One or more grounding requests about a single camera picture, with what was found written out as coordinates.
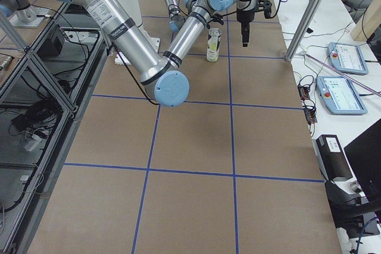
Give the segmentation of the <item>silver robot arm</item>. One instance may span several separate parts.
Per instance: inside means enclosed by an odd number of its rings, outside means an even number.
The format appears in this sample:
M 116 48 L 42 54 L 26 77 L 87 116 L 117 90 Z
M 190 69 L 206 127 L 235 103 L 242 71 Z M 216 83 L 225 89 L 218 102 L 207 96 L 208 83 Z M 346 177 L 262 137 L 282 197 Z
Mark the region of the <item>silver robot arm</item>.
M 182 63 L 174 53 L 158 55 L 118 0 L 60 0 L 81 5 L 113 45 L 140 73 L 147 94 L 165 106 L 181 105 L 189 94 L 189 81 L 178 71 Z
M 189 0 L 190 13 L 163 56 L 174 68 L 179 68 L 212 16 L 232 5 L 236 5 L 236 18 L 241 23 L 242 44 L 248 46 L 249 24 L 254 19 L 256 4 L 256 0 Z

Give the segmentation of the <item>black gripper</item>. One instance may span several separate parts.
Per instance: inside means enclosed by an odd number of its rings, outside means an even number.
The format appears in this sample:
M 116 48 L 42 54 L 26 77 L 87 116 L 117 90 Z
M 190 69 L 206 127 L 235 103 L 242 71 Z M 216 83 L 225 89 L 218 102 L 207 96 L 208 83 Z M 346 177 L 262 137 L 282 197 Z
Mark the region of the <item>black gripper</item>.
M 241 23 L 242 46 L 247 47 L 249 43 L 250 22 L 254 20 L 255 10 L 236 10 L 236 19 Z

